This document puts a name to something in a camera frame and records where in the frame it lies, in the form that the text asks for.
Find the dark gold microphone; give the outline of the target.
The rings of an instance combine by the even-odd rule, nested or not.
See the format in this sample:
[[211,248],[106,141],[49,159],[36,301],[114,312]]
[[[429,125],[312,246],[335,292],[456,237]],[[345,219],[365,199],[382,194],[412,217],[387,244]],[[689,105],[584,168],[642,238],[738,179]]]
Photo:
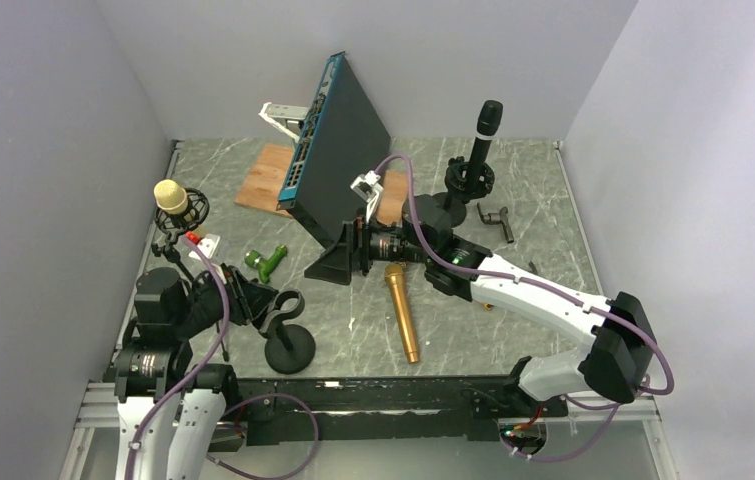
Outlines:
[[389,264],[384,270],[406,359],[409,364],[420,362],[419,344],[408,298],[407,282],[401,264]]

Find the black round-base mic stand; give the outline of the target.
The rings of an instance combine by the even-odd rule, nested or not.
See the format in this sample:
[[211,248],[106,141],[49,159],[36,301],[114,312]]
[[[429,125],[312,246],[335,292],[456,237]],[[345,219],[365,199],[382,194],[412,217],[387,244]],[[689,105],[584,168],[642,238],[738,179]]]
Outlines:
[[313,361],[316,342],[308,329],[289,323],[305,309],[302,294],[281,290],[266,311],[258,332],[265,339],[264,355],[272,370],[291,375],[305,370]]

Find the light gold microphone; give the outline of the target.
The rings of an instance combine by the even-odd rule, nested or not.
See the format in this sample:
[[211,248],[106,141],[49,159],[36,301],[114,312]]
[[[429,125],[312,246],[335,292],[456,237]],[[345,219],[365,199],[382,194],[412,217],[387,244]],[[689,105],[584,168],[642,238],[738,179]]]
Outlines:
[[195,228],[196,209],[189,192],[171,179],[159,181],[153,189],[157,206],[156,224],[164,232],[191,231]]

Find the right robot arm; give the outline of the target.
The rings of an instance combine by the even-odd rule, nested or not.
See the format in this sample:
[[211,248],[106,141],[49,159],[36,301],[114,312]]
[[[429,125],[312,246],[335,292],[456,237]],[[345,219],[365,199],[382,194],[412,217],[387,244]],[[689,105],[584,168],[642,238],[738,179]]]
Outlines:
[[564,353],[525,357],[504,388],[510,411],[527,415],[542,401],[591,390],[614,403],[645,391],[656,338],[640,300],[626,292],[613,299],[568,289],[511,264],[453,231],[449,214],[429,195],[418,195],[391,226],[366,221],[365,212],[342,225],[339,239],[306,277],[339,285],[377,261],[420,263],[439,292],[514,312],[573,343]]

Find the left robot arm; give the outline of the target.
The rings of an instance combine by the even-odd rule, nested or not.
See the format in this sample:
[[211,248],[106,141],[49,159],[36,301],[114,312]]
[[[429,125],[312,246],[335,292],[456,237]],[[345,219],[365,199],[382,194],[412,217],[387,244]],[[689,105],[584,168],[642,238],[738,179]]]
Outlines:
[[159,267],[136,282],[136,314],[114,361],[118,479],[198,478],[219,420],[239,409],[233,367],[194,361],[190,340],[212,326],[262,328],[279,292],[233,266],[218,271],[225,297],[209,271],[188,280]]

